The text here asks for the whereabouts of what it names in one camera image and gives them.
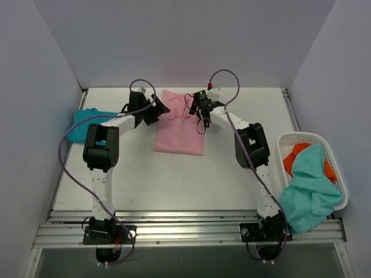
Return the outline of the pink t shirt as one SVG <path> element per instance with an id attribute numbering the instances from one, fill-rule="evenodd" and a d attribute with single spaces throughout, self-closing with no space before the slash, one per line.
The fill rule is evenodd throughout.
<path id="1" fill-rule="evenodd" d="M 199 118 L 189 114 L 192 97 L 163 90 L 162 102 L 170 112 L 159 117 L 154 150 L 202 156 L 203 135 L 197 130 Z"/>

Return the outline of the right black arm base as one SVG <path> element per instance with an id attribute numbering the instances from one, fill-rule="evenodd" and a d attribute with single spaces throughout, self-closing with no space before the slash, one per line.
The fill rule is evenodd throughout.
<path id="1" fill-rule="evenodd" d="M 282 256 L 287 242 L 293 235 L 284 214 L 259 218 L 257 222 L 239 225 L 241 241 L 246 244 L 249 255 L 264 264 L 274 264 Z"/>

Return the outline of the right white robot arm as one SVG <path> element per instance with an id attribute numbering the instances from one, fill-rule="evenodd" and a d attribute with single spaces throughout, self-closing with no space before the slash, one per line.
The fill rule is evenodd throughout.
<path id="1" fill-rule="evenodd" d="M 190 114 L 203 121 L 206 129 L 214 124 L 234 132 L 236 160 L 243 169 L 250 169 L 257 178 L 254 190 L 257 214 L 265 219 L 257 225 L 258 234 L 264 239 L 270 239 L 278 233 L 278 224 L 269 217 L 278 215 L 280 208 L 271 186 L 268 166 L 270 149 L 264 129 L 259 123 L 250 123 L 228 112 L 219 101 L 219 96 L 217 88 L 194 93 Z"/>

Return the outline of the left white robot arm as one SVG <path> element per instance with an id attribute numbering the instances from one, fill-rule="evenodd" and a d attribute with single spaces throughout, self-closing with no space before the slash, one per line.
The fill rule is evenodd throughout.
<path id="1" fill-rule="evenodd" d="M 160 99 L 152 94 L 146 97 L 141 87 L 131 91 L 129 102 L 122 111 L 104 123 L 92 123 L 88 127 L 83 149 L 83 161 L 87 164 L 92 180 L 92 218 L 98 221 L 112 220 L 115 214 L 112 201 L 112 173 L 119 161 L 119 138 L 135 129 L 141 122 L 147 126 L 159 121 L 170 112 Z"/>

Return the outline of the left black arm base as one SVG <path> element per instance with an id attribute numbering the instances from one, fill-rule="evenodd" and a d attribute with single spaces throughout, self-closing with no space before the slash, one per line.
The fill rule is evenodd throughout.
<path id="1" fill-rule="evenodd" d="M 118 263 L 125 256 L 123 246 L 133 245 L 136 242 L 137 226 L 128 225 L 126 229 L 114 219 L 100 221 L 95 217 L 86 217 L 81 229 L 84 232 L 82 244 L 84 245 L 110 245 L 110 248 L 96 248 L 95 259 L 101 264 Z"/>

